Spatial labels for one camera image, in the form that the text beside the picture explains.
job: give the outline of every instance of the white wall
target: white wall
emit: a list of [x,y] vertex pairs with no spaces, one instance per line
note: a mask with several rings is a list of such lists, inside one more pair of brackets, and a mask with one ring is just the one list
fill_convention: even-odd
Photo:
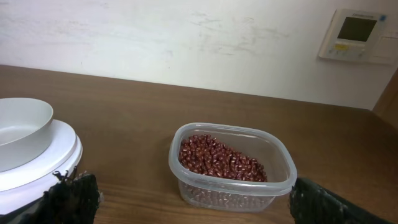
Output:
[[396,0],[0,0],[0,63],[371,109],[397,65],[317,58],[336,8]]

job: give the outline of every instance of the white scale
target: white scale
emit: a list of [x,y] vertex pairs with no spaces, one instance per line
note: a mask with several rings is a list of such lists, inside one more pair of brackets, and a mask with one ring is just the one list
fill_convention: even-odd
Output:
[[392,64],[398,56],[398,30],[384,31],[381,13],[338,9],[319,51],[319,57],[350,62]]
[[17,210],[43,196],[58,182],[52,174],[72,172],[79,163],[83,146],[71,126],[53,120],[52,142],[41,155],[15,169],[0,172],[0,215]]

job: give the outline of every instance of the display screen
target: display screen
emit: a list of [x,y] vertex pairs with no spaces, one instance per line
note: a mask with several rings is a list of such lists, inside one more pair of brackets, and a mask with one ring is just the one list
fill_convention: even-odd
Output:
[[346,17],[337,38],[366,42],[376,22],[373,19]]

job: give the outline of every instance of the button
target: button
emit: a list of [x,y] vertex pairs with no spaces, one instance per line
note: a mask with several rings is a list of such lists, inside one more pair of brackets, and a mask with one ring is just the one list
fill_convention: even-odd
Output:
[[349,45],[346,44],[335,44],[335,49],[336,50],[348,50]]
[[384,21],[386,20],[386,18],[387,18],[386,15],[381,15],[379,20],[380,20],[381,22],[384,22]]

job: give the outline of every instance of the white bowl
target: white bowl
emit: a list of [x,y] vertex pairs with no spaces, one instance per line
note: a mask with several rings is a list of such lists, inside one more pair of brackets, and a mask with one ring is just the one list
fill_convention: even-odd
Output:
[[0,172],[36,158],[51,143],[52,107],[30,98],[0,99]]

